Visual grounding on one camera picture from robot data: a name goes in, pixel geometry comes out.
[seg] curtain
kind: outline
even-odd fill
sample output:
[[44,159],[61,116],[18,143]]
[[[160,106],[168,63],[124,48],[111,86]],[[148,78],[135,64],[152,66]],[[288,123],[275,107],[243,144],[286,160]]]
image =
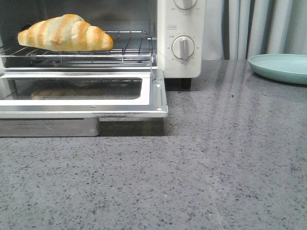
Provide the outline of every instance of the curtain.
[[307,0],[206,0],[202,59],[307,55]]

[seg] wire rack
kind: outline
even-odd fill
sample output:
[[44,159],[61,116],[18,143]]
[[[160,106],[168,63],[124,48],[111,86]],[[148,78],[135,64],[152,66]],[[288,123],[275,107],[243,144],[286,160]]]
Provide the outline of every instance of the wire rack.
[[11,47],[0,52],[0,57],[29,58],[33,65],[93,64],[152,65],[155,62],[156,40],[146,31],[106,31],[113,40],[112,50],[58,52],[28,46]]

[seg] light blue plate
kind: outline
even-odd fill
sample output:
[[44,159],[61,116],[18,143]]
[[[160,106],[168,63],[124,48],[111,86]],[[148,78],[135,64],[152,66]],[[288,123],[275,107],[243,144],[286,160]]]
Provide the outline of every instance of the light blue plate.
[[266,78],[307,85],[307,55],[262,54],[248,62],[253,71]]

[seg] croissant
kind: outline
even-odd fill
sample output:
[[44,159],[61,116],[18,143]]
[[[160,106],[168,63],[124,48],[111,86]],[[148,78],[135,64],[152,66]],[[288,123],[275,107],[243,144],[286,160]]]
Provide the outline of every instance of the croissant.
[[76,14],[38,22],[18,34],[18,42],[52,51],[110,50],[112,38]]

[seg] countertop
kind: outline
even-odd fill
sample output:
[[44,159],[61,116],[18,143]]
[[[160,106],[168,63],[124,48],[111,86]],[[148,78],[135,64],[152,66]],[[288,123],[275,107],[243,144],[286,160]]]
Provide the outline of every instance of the countertop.
[[167,101],[98,137],[1,138],[0,229],[307,229],[306,86],[204,61]]

